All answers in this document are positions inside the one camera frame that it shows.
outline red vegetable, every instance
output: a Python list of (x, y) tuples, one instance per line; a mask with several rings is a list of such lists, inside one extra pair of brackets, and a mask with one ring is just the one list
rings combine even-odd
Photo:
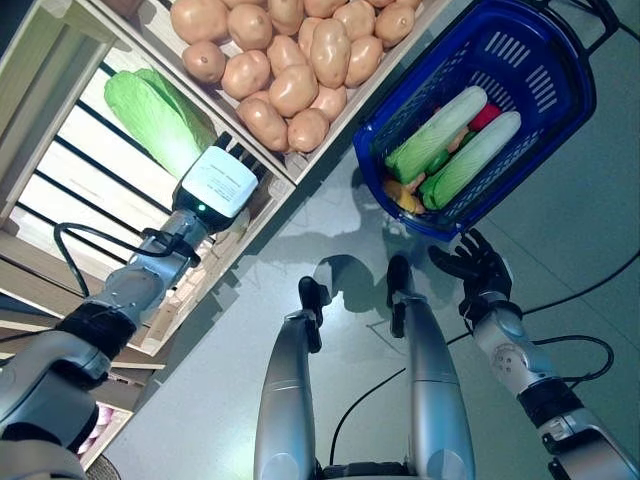
[(502, 113), (495, 105), (491, 105), (487, 103), (480, 113), (475, 116), (473, 120), (469, 123), (469, 128), (472, 132), (479, 132), (484, 127), (489, 125), (495, 118), (497, 118)]

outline white label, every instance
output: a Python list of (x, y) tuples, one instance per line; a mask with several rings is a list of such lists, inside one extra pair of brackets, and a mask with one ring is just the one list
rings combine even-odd
[(209, 147), (182, 180), (182, 187), (209, 208), (235, 217), (258, 179), (237, 158), (219, 147)]

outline blue plastic basket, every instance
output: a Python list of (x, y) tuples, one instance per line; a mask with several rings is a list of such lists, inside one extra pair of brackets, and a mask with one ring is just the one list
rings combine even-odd
[[(591, 47), (547, 5), (476, 0), (416, 59), (356, 132), (363, 176), (382, 207), (411, 228), (451, 240), (500, 203), (593, 114), (595, 85), (588, 57), (617, 29), (606, 2), (589, 0), (605, 24)], [(465, 87), (479, 85), (522, 126), (449, 204), (412, 215), (382, 190), (384, 159)]]

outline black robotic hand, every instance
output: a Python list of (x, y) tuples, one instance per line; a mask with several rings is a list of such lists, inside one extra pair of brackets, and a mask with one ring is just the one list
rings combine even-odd
[(489, 305), (483, 294), (498, 292), (507, 300), (511, 295), (512, 278), (504, 260), (475, 228), (462, 234), (455, 255), (436, 246), (429, 247), (429, 257), (440, 270), (464, 281), (465, 298), (460, 303), (460, 315), (476, 322), (486, 315)]

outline gray floor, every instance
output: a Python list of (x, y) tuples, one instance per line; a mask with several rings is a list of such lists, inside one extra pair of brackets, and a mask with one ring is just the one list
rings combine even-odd
[[(637, 30), (638, 2), (612, 3)], [(588, 21), (579, 26), (590, 34)], [(525, 308), (590, 285), (638, 248), (639, 51), (618, 33), (593, 56), (599, 100), (592, 120), (478, 225), (508, 258), (516, 276), (513, 300)], [(405, 362), (403, 343), (381, 323), (389, 318), (382, 282), (391, 255), (400, 251), (412, 259), (417, 284), (445, 336), (464, 331), (455, 307), (461, 287), (429, 264), (430, 243), (377, 206), (352, 149), (327, 158), (185, 324), (172, 363), (201, 341), (171, 375), (172, 368), (158, 375), (153, 396), (106, 455), (125, 480), (249, 480), (260, 389), (282, 315), (298, 308), (298, 278), (331, 257), (341, 293), (325, 314), (324, 347), (310, 360), (317, 456), (326, 465), (344, 410)], [(578, 391), (636, 456), (638, 273), (636, 263), (606, 287), (526, 320), (534, 338), (582, 333), (614, 347), (611, 372)], [(565, 374), (593, 371), (604, 360), (589, 345), (548, 350)], [(549, 478), (548, 456), (533, 426), (493, 379), (473, 342), (459, 342), (452, 353), (478, 478)], [(408, 431), (405, 393), (401, 377), (361, 404), (343, 428), (336, 461), (401, 460)]]

